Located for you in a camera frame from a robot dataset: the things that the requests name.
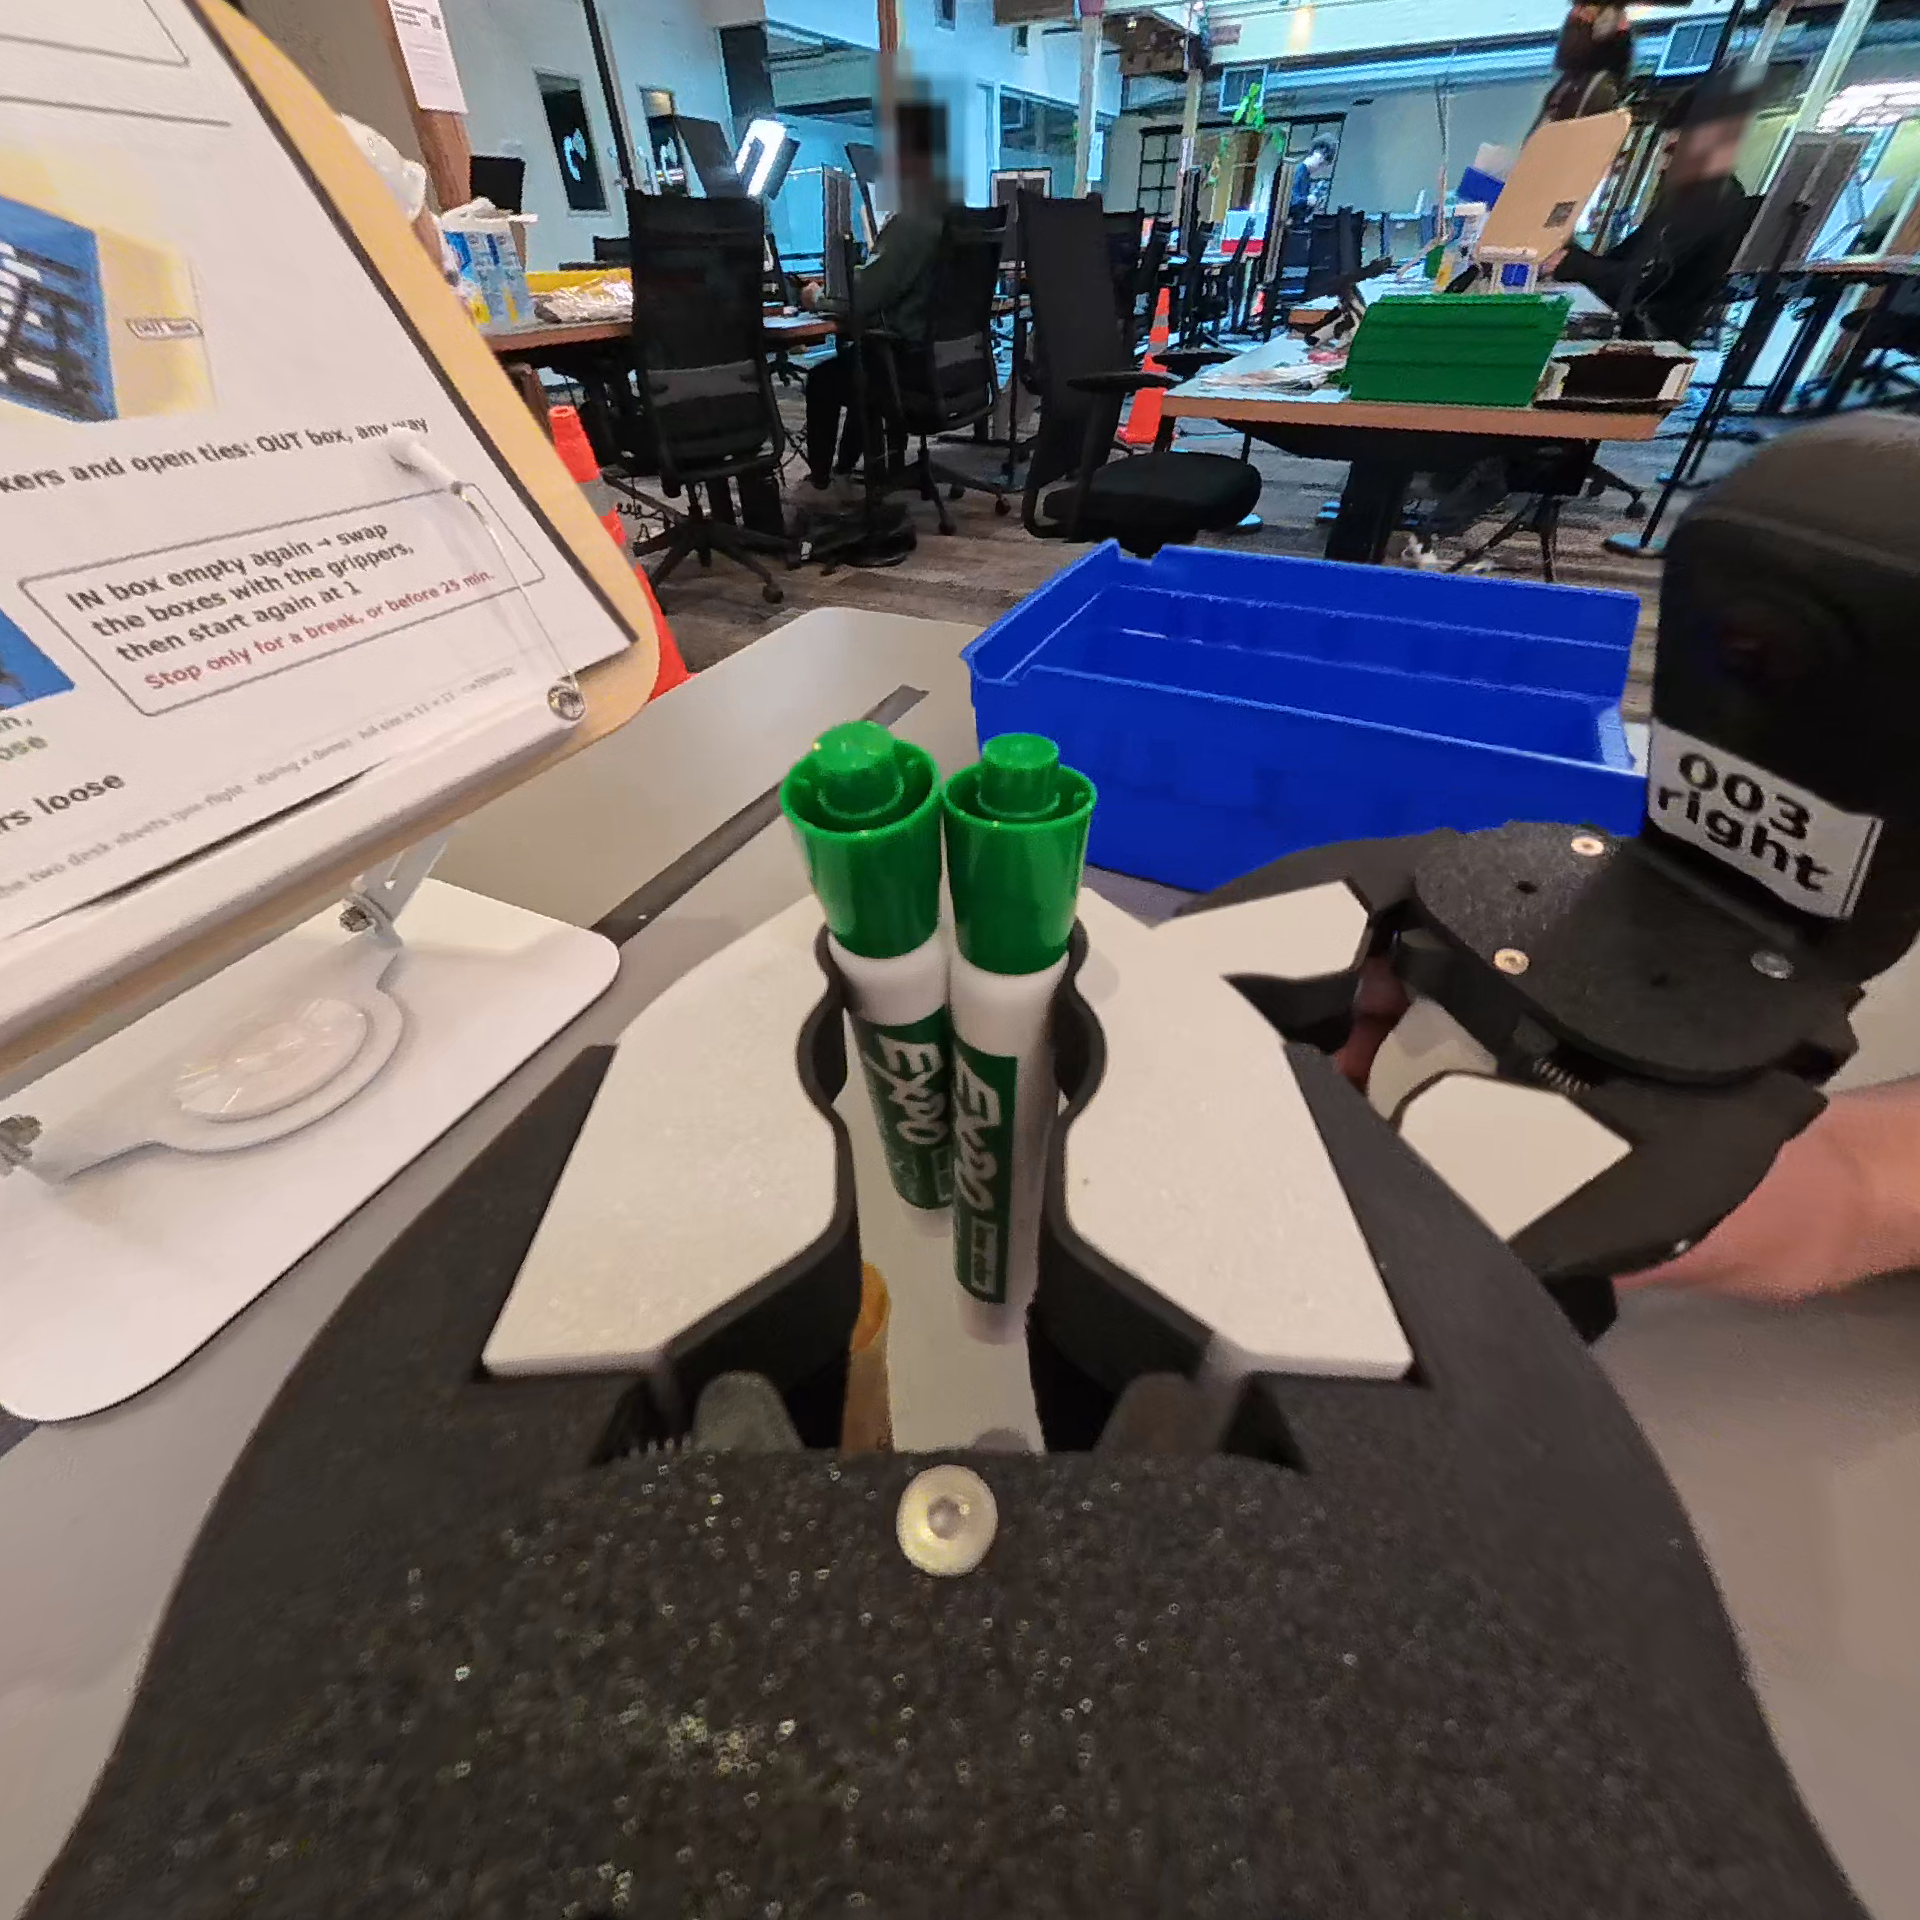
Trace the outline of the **green bin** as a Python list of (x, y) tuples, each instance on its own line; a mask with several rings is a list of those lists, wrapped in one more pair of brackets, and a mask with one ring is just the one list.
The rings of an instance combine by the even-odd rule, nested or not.
[(1371, 402), (1530, 408), (1569, 312), (1569, 295), (1385, 295), (1335, 384)]

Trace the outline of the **green dry erase marker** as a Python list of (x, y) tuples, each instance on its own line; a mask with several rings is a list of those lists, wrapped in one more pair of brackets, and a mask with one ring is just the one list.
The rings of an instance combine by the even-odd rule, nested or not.
[(953, 1025), (937, 762), (873, 720), (818, 735), (780, 804), (823, 911), (851, 1037), (898, 1197), (953, 1201)]
[(1049, 1026), (1098, 793), (1058, 746), (999, 735), (945, 785), (952, 900), (952, 1268), (964, 1324), (1020, 1341), (1060, 1108)]

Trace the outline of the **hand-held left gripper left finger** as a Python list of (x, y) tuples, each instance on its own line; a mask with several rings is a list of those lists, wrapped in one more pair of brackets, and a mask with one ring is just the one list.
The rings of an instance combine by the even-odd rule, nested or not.
[(845, 1082), (844, 991), (802, 899), (618, 1040), (487, 1373), (633, 1380), (658, 1437), (688, 1429), (716, 1378), (761, 1376), (802, 1444), (836, 1449), (863, 1308)]

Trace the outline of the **yellow highlighter marker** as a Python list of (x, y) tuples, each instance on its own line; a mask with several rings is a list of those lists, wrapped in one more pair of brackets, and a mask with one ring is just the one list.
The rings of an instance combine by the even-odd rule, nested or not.
[(849, 1341), (849, 1376), (839, 1449), (845, 1453), (893, 1448), (889, 1373), (892, 1295), (875, 1264), (859, 1266), (859, 1306)]

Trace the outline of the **person's right hand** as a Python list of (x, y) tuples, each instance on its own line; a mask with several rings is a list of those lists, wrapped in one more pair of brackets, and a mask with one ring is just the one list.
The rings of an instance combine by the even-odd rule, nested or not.
[(1917, 1266), (1917, 1079), (1832, 1096), (1763, 1184), (1698, 1247), (1629, 1290), (1800, 1306)]

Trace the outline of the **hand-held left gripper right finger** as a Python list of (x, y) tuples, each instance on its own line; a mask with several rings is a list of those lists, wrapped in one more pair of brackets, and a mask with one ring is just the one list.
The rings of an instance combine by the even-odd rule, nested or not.
[(1242, 994), (1253, 924), (1076, 908), (1049, 1010), (1028, 1372), (1048, 1452), (1092, 1449), (1143, 1376), (1418, 1376), (1282, 1034)]

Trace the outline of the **wooden work table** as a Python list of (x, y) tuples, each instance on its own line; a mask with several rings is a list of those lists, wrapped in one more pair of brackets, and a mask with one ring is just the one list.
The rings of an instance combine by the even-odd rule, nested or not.
[(1164, 363), (1187, 368), (1191, 377), (1164, 397), (1155, 450), (1173, 445), (1180, 424), (1212, 421), (1291, 458), (1349, 466), (1328, 525), (1328, 560), (1383, 562), (1423, 473), (1444, 476), (1499, 460), (1516, 465), (1531, 492), (1522, 511), (1451, 567), (1467, 569), (1499, 543), (1531, 533), (1547, 581), (1556, 567), (1563, 503), (1592, 487), (1599, 445), (1653, 442), (1695, 373), (1695, 359), (1667, 344), (1578, 344), (1551, 353), (1535, 401), (1496, 408), (1357, 401), (1331, 383), (1307, 388), (1311, 365), (1297, 344), (1236, 354), (1170, 353)]

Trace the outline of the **black logo poster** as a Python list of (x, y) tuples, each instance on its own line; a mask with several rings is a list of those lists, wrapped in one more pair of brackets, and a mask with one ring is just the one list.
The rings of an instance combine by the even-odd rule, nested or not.
[(536, 83), (568, 211), (581, 215), (608, 213), (608, 186), (592, 136), (585, 84), (543, 68), (536, 73)]

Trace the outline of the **printed instruction sheet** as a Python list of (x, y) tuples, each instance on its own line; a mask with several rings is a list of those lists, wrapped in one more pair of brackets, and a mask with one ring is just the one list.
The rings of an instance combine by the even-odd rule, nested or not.
[(583, 716), (645, 605), (394, 188), (227, 5), (4, 5), (4, 940)]

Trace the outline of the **pack of water bottles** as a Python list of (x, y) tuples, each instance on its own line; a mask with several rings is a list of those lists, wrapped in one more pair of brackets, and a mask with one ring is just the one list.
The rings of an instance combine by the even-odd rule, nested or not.
[(440, 217), (453, 284), (480, 329), (525, 329), (538, 303), (521, 257), (523, 217), (491, 200), (471, 200)]

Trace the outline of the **black office chair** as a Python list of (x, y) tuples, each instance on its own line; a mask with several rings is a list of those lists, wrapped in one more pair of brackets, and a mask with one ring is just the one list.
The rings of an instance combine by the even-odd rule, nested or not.
[(632, 191), (632, 359), (640, 436), (682, 515), (640, 549), (655, 587), (684, 560), (732, 560), (769, 605), (784, 591), (784, 529), (744, 519), (760, 493), (780, 503), (787, 448), (764, 336), (764, 215), (753, 200)]
[(1263, 476), (1204, 450), (1119, 452), (1120, 415), (1145, 386), (1113, 298), (1105, 215), (1084, 200), (1020, 197), (1032, 329), (1040, 351), (1040, 431), (1027, 463), (1021, 525), (1067, 544), (1116, 543), (1147, 560), (1169, 544), (1236, 529), (1257, 505)]

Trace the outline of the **grey desk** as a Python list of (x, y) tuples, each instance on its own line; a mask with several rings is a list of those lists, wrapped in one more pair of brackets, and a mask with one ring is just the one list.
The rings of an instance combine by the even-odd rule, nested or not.
[[(4, 1452), (4, 1916), (31, 1909), (121, 1736), (168, 1602), (285, 1378), (376, 1257), (565, 1061), (799, 891), (733, 821), (815, 727), (877, 708), (975, 743), (969, 624), (821, 609), (643, 708), (461, 825), (440, 875), (562, 922), (633, 917), (612, 993), (135, 1400)], [(733, 844), (679, 900), (664, 873)], [(1874, 1916), (1916, 1916), (1916, 1283), (1796, 1308), (1629, 1298), (1599, 1357), (1657, 1449), (1761, 1704)]]

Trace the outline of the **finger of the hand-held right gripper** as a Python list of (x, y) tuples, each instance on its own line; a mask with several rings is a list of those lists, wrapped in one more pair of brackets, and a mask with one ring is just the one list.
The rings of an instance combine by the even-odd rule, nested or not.
[(1401, 993), (1351, 885), (1200, 904), (1147, 938), (1155, 1003), (1181, 1037), (1269, 1034), (1322, 1053), (1378, 1053)]
[(1569, 1096), (1505, 1077), (1497, 1058), (1427, 1000), (1392, 1026), (1368, 1077), (1373, 1111), (1501, 1242), (1633, 1151)]

